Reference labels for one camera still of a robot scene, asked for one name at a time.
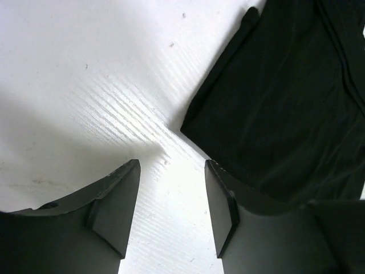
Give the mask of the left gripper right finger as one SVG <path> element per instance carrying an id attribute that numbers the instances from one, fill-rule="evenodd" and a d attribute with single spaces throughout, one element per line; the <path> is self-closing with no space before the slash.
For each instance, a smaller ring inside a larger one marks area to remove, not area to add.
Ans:
<path id="1" fill-rule="evenodd" d="M 205 163 L 216 255 L 225 273 L 363 273 L 364 201 L 292 206 Z"/>

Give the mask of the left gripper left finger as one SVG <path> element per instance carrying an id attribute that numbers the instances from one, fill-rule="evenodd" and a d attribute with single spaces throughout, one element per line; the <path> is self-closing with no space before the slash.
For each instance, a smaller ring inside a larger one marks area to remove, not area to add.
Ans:
<path id="1" fill-rule="evenodd" d="M 2 273 L 118 273 L 140 182 L 132 159 L 37 209 L 1 213 Z"/>

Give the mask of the black tank top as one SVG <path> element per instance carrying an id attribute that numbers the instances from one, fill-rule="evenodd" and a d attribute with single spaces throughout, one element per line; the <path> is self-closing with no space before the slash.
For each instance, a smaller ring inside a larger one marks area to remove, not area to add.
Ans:
<path id="1" fill-rule="evenodd" d="M 364 186 L 364 2 L 251 7 L 181 132 L 277 200 L 354 200 Z"/>

